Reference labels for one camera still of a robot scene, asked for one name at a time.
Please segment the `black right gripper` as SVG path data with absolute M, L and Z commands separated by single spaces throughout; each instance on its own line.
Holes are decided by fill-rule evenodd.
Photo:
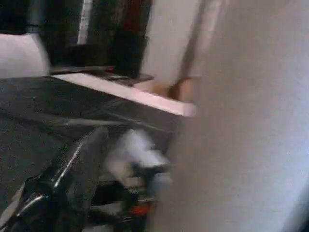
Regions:
M 99 184 L 91 203 L 91 222 L 108 225 L 113 232 L 145 232 L 158 174 L 159 169 L 135 169 L 128 187 L 116 180 Z

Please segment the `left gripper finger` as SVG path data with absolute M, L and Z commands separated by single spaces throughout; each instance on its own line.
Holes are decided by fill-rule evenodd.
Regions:
M 26 180 L 9 218 L 11 232 L 81 232 L 108 141 L 101 127 L 64 146 L 39 175 Z

